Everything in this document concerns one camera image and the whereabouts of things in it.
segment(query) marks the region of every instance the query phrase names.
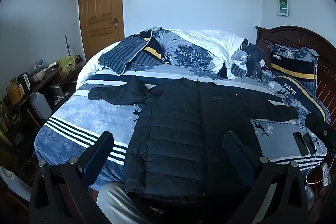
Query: yellow stripe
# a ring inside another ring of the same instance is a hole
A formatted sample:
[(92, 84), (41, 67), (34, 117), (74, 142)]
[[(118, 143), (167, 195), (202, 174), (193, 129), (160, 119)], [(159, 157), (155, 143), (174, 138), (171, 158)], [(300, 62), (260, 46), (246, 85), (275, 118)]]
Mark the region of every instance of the yellow stripe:
[(149, 51), (151, 54), (155, 55), (157, 58), (161, 60), (161, 54), (159, 54), (155, 49), (151, 47), (145, 47), (145, 51)]
[(323, 115), (324, 121), (326, 121), (326, 116), (325, 116), (324, 111), (321, 108), (321, 106), (295, 80), (293, 80), (292, 78), (287, 77), (287, 76), (280, 76), (280, 77), (286, 78), (286, 79), (290, 80), (292, 83), (294, 83), (303, 92), (303, 94), (305, 96), (307, 96), (308, 99), (310, 101), (312, 101), (318, 107), (318, 109), (321, 111), (321, 113)]
[(294, 77), (298, 77), (298, 78), (305, 78), (305, 79), (316, 79), (316, 75), (310, 75), (310, 74), (306, 74), (306, 73), (299, 73), (299, 72), (295, 72), (295, 71), (291, 71), (291, 70), (287, 70), (284, 69), (278, 65), (275, 65), (273, 63), (271, 63), (271, 67), (275, 68), (281, 72), (284, 72), (288, 75), (294, 76)]

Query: wooden door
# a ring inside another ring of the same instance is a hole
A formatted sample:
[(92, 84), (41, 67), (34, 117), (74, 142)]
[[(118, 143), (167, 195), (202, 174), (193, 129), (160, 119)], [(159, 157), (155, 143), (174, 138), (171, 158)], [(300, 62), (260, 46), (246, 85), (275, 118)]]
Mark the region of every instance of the wooden door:
[(124, 38), (122, 0), (78, 0), (86, 61)]

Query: metal screw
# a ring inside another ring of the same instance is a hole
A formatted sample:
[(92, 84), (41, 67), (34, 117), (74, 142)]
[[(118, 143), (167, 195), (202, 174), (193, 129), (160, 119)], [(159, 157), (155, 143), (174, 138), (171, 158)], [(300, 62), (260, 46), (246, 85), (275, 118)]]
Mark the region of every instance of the metal screw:
[(294, 160), (292, 160), (292, 161), (291, 161), (291, 165), (292, 165), (293, 167), (298, 167), (298, 164), (297, 164), (297, 162), (296, 162), (296, 161), (294, 161)]
[(45, 164), (46, 164), (45, 160), (40, 160), (39, 161), (39, 167), (43, 167), (43, 166), (45, 166)]
[(262, 162), (264, 164), (268, 163), (268, 158), (266, 158), (266, 157), (260, 157), (259, 160), (260, 160), (260, 162)]
[(70, 162), (71, 164), (75, 164), (77, 161), (78, 161), (78, 158), (77, 158), (77, 157), (71, 157), (71, 158), (69, 159), (69, 162)]

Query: gray pants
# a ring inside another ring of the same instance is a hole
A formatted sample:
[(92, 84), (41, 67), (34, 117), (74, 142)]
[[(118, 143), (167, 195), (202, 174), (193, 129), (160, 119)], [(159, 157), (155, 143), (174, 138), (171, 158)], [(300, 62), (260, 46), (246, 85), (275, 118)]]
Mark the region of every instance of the gray pants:
[(112, 224), (151, 224), (138, 210), (119, 182), (105, 184), (99, 191), (97, 205)]

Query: bed headboard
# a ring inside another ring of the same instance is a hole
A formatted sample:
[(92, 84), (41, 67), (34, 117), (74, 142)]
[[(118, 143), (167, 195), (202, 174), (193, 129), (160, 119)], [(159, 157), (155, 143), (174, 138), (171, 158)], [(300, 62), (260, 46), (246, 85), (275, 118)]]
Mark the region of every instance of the bed headboard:
[(317, 63), (317, 98), (328, 108), (331, 125), (336, 128), (336, 48), (317, 33), (297, 27), (280, 26), (273, 29), (256, 27), (256, 45), (264, 52), (264, 60), (270, 67), (270, 50), (272, 43), (294, 48), (314, 49), (319, 54)]

